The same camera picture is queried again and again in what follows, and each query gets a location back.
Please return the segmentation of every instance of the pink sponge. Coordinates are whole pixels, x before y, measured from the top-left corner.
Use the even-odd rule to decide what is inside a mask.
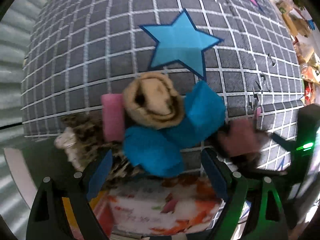
[[[122,94],[101,96],[103,133],[107,142],[124,140],[124,106]]]

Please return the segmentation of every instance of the checkered fabric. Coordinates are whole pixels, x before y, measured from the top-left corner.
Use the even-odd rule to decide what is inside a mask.
[[[252,117],[250,101],[260,86],[258,127],[294,139],[303,95],[297,57],[273,6],[257,2],[261,9],[249,0],[51,0],[34,26],[24,66],[25,135],[56,136],[64,130],[60,116],[100,114],[102,94],[121,93],[147,71],[155,42],[139,25],[170,24],[186,8],[199,30],[224,39],[205,52],[205,63],[207,83],[223,98],[227,119]],[[177,63],[163,73],[182,95],[198,82]],[[201,169],[205,146],[182,150],[188,170]],[[288,152],[273,142],[262,153],[260,168],[289,165]]]

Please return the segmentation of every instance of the bolt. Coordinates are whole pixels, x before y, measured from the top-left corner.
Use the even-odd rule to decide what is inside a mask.
[[[74,176],[76,179],[79,179],[79,178],[82,177],[82,172],[77,171],[75,174],[73,174],[73,176]]]
[[[43,182],[44,183],[47,183],[47,182],[49,182],[50,181],[50,177],[44,177],[44,179],[43,179]]]
[[[241,178],[241,173],[239,171],[235,171],[232,173],[235,178]]]
[[[271,183],[271,179],[269,177],[264,177],[263,180],[266,182],[266,183]]]

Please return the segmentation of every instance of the green led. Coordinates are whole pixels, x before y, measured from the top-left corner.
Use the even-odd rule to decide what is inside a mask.
[[[313,143],[306,143],[305,145],[298,147],[297,151],[302,150],[302,149],[309,150],[308,148],[311,148],[312,146],[313,146]]]

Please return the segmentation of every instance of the beige rolled cloth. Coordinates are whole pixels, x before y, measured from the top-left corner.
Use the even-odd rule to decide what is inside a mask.
[[[182,97],[172,81],[161,73],[142,74],[126,87],[123,98],[128,115],[147,127],[176,126],[184,117]]]

